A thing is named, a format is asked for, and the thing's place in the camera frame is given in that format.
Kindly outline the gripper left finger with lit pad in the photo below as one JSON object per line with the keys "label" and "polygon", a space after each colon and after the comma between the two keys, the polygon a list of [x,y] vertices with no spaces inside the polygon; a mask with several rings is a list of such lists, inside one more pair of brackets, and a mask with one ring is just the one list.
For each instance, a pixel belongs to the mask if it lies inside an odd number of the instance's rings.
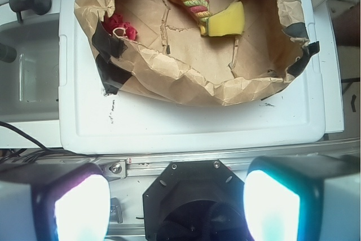
{"label": "gripper left finger with lit pad", "polygon": [[1,240],[104,240],[110,207],[94,163],[1,165]]}

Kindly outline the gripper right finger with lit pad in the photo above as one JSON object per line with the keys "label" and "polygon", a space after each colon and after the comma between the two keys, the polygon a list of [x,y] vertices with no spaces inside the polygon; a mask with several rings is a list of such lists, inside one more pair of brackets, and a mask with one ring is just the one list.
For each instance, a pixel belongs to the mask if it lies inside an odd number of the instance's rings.
{"label": "gripper right finger with lit pad", "polygon": [[257,157],[243,202],[254,240],[360,240],[360,157]]}

